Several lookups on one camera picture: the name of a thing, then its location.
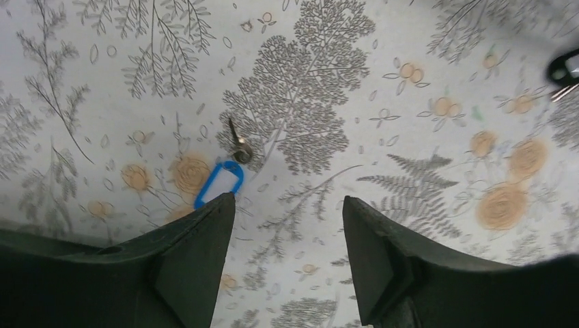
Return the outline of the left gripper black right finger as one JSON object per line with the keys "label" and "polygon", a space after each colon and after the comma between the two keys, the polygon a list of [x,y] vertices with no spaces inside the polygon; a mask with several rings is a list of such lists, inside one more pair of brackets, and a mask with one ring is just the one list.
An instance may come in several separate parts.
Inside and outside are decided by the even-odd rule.
{"label": "left gripper black right finger", "polygon": [[362,325],[577,327],[578,255],[511,266],[446,247],[357,197],[343,228]]}

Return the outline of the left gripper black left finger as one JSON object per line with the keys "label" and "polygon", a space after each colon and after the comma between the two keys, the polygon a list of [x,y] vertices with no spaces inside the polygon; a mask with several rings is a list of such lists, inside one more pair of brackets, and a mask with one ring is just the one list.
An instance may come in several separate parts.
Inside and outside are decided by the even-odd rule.
{"label": "left gripper black left finger", "polygon": [[209,327],[235,217],[224,193],[98,248],[1,231],[2,327]]}

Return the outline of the blue key tag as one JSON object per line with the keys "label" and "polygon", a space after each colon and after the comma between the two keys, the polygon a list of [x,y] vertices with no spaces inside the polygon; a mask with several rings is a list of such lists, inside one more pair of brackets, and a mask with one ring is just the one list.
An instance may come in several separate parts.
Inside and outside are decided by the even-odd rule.
{"label": "blue key tag", "polygon": [[236,195],[244,183],[244,170],[235,161],[217,163],[195,198],[195,210],[204,206],[222,193]]}

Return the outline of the black key tag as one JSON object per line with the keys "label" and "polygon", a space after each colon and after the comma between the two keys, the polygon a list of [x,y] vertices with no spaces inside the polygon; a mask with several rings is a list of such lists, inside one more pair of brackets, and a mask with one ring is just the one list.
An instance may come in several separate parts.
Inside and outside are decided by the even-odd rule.
{"label": "black key tag", "polygon": [[547,79],[559,87],[578,84],[578,49],[554,58],[546,69]]}

